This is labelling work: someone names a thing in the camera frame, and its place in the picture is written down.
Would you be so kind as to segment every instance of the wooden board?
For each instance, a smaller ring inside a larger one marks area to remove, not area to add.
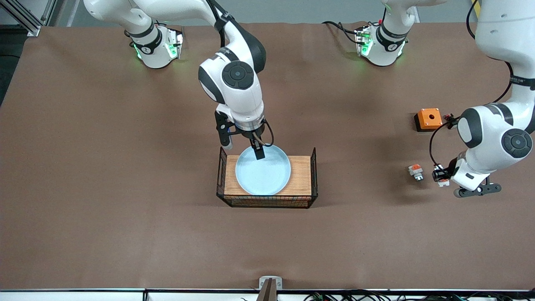
[[[225,175],[225,194],[230,195],[251,195],[247,193],[236,179],[236,162],[238,155],[227,157],[227,169]],[[288,156],[292,173],[286,187],[276,195],[311,195],[312,186],[310,183],[310,157],[308,156]]]

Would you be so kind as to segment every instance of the yellow tape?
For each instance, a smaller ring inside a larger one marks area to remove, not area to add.
[[[481,10],[481,5],[479,5],[479,1],[473,7],[473,10],[476,12],[476,17],[479,18],[479,11]]]

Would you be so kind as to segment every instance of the metal frame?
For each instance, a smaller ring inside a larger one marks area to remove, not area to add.
[[[0,0],[0,6],[28,31],[28,36],[35,37],[39,35],[43,23],[20,2],[17,0]]]

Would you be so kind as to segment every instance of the gray floor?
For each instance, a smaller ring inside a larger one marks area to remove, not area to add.
[[[238,22],[321,23],[340,21],[377,21],[384,6],[379,0],[219,0]],[[470,0],[449,0],[433,7],[419,7],[421,22],[464,22]],[[115,26],[94,19],[83,1],[66,0],[61,7],[57,26]],[[170,22],[179,25],[206,25],[201,20]]]

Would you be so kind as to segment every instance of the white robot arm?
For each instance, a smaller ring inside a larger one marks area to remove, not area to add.
[[[533,147],[535,130],[535,1],[485,0],[476,30],[476,44],[488,57],[508,62],[511,98],[469,108],[457,129],[468,147],[445,173],[467,191],[498,169],[524,159]]]
[[[405,38],[415,22],[414,6],[433,6],[447,0],[381,0],[385,16],[380,24],[370,24],[357,33],[358,53],[372,64],[388,66],[401,55]]]
[[[219,103],[216,108],[216,124],[222,146],[232,148],[232,135],[241,134],[249,138],[256,158],[264,158],[263,146],[271,146],[272,143],[265,144],[261,135],[266,125],[270,130],[271,128],[264,118],[262,90],[257,74],[264,69],[266,52],[263,45],[217,2],[85,0],[85,4],[93,16],[121,24],[134,42],[138,43],[135,39],[143,35],[144,41],[157,45],[157,49],[161,40],[153,37],[154,23],[150,17],[165,21],[203,19],[216,31],[223,31],[229,44],[200,65],[198,79],[208,96]],[[136,17],[144,20],[143,24]],[[236,128],[233,132],[230,131],[232,126]]]

